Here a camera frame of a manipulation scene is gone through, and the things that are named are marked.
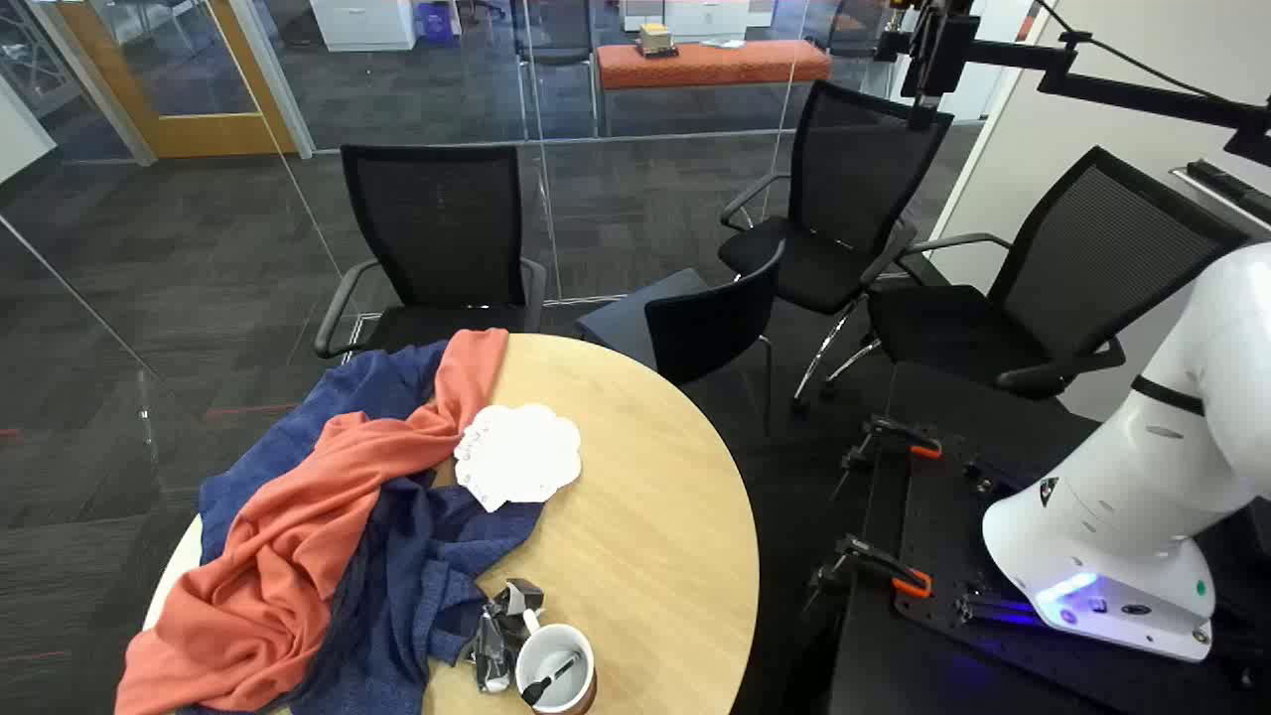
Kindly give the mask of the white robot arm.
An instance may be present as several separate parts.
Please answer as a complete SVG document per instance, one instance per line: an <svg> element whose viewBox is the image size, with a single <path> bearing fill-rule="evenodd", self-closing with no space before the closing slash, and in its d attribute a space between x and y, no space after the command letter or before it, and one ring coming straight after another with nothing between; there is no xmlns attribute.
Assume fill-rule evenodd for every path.
<svg viewBox="0 0 1271 715"><path fill-rule="evenodd" d="M1043 626L1203 662L1214 576L1195 533L1271 488L1271 245L1211 262L1125 402L979 518Z"/></svg>

